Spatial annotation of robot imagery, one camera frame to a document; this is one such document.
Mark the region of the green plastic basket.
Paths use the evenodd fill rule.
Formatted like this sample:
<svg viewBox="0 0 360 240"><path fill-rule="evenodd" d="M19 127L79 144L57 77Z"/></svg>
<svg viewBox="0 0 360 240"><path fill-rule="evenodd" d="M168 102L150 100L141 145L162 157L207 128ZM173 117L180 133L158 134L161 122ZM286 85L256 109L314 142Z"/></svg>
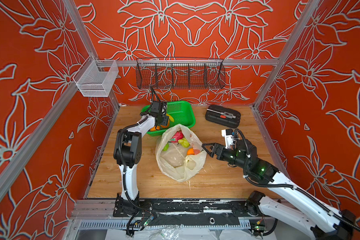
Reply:
<svg viewBox="0 0 360 240"><path fill-rule="evenodd" d="M186 101L167 102L167 114L174 118L174 122L170 121L167 128L156 131L148 131L145 135L161 136L167 129L181 124L187 128L192 128L196 124L196 118L190 103Z"/></svg>

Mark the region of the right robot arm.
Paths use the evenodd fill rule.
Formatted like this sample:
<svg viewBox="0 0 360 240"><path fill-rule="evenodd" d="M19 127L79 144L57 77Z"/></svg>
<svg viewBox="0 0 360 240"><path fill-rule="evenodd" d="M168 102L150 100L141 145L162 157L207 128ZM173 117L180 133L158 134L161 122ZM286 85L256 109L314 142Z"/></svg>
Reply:
<svg viewBox="0 0 360 240"><path fill-rule="evenodd" d="M257 148L239 129L222 131L225 144L210 143L202 147L210 157L243 169L250 184L278 194L292 207L278 203L259 191L246 200L251 216L270 216L299 230L312 240L350 240L354 231L360 233L356 217L350 211L340 211L317 199L290 180L271 163L258 157Z"/></svg>

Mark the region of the green toy fruit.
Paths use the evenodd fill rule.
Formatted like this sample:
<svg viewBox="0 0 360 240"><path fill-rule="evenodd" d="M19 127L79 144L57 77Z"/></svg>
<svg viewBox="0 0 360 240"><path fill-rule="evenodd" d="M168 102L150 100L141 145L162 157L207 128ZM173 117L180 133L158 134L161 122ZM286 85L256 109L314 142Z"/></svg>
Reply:
<svg viewBox="0 0 360 240"><path fill-rule="evenodd" d="M163 151L166 152L168 149L169 149L169 143L167 143L167 144L164 146Z"/></svg>

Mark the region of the translucent printed plastic bag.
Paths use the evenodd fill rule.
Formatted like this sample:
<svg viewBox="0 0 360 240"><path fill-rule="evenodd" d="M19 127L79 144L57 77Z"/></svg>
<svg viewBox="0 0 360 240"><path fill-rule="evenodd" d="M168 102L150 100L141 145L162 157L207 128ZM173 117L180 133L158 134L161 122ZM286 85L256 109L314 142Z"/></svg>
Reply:
<svg viewBox="0 0 360 240"><path fill-rule="evenodd" d="M190 143L184 148L178 142L171 143L173 135L181 130L184 138ZM169 149L164 152L164 146L169 143ZM204 166L207 153L202 148L202 142L186 126L181 124L166 130L156 142L156 161L161 172L177 182L186 182L194 177Z"/></svg>

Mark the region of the clear plastic wall bin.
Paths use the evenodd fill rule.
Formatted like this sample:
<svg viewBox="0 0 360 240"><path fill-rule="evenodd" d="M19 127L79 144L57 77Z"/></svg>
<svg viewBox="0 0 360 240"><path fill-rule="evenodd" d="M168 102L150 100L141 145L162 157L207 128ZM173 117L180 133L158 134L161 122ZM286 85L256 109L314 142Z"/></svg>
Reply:
<svg viewBox="0 0 360 240"><path fill-rule="evenodd" d="M100 61L89 55L73 80L84 97L108 97L118 74L115 60Z"/></svg>

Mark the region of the black tool case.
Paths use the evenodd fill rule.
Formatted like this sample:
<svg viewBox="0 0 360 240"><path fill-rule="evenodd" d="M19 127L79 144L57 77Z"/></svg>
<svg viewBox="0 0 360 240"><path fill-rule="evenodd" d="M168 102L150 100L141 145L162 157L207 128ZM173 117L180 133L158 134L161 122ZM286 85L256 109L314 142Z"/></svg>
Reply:
<svg viewBox="0 0 360 240"><path fill-rule="evenodd" d="M207 108L205 119L231 129L236 129L241 122L241 113L219 105L210 105Z"/></svg>

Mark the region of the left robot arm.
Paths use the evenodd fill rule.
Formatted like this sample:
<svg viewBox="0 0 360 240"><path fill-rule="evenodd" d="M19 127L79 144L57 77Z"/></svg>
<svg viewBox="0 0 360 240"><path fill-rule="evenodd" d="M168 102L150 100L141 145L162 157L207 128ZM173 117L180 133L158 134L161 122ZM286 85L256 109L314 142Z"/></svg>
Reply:
<svg viewBox="0 0 360 240"><path fill-rule="evenodd" d="M167 103L160 100L154 88L150 88L152 100L141 119L120 129L117 133L114 159L119 165L122 175L122 194L119 197L121 209L129 215L146 210L150 203L140 204L137 186L137 165L141 160L143 147L142 138L151 129L157 129L169 122Z"/></svg>

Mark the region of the crumpled clear plastic scrap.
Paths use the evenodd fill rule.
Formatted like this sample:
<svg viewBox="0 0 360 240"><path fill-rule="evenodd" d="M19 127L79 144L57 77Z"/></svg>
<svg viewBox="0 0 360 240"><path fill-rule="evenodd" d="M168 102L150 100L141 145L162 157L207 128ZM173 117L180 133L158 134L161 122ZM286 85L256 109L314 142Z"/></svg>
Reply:
<svg viewBox="0 0 360 240"><path fill-rule="evenodd" d="M180 233L179 228L162 228L153 230L148 239L149 240L179 240Z"/></svg>

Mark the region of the yellow-green toy starfruit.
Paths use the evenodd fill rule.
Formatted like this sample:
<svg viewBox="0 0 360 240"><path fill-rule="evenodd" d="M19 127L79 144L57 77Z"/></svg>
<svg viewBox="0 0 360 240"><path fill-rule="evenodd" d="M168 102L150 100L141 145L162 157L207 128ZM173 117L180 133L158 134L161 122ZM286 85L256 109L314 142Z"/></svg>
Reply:
<svg viewBox="0 0 360 240"><path fill-rule="evenodd" d="M178 143L183 146L184 148L189 148L190 147L190 143L188 142L188 140L186 138L182 138L180 140L178 140Z"/></svg>

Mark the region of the yellow toy banana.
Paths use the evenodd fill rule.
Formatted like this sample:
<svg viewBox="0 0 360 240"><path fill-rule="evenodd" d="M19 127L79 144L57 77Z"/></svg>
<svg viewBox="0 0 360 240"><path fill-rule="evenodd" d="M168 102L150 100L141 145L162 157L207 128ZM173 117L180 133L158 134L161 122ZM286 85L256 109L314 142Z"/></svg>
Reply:
<svg viewBox="0 0 360 240"><path fill-rule="evenodd" d="M169 117L170 122L174 122L174 121L175 121L174 118L173 118L171 115L166 114L166 116Z"/></svg>

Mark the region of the pink toy dragon fruit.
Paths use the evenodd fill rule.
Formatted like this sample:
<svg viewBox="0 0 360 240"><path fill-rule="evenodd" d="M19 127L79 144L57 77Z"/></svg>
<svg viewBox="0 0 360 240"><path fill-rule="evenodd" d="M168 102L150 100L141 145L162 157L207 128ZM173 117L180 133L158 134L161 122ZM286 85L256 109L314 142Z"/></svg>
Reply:
<svg viewBox="0 0 360 240"><path fill-rule="evenodd" d="M179 140L183 139L184 135L181 130L177 131L173 137L170 139L171 143L177 143Z"/></svg>

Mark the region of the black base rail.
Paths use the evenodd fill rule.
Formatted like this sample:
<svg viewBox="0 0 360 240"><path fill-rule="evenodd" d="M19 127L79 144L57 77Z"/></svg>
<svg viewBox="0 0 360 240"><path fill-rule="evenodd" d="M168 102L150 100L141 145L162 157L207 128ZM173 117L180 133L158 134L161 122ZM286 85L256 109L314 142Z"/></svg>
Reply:
<svg viewBox="0 0 360 240"><path fill-rule="evenodd" d="M140 199L139 210L127 200L117 199L113 207L113 217L131 217L145 222L149 217L154 219L149 226L183 225L183 226L239 226L245 228L244 220L253 226L264 220L273 223L273 218L254 211L249 213L245 199Z"/></svg>

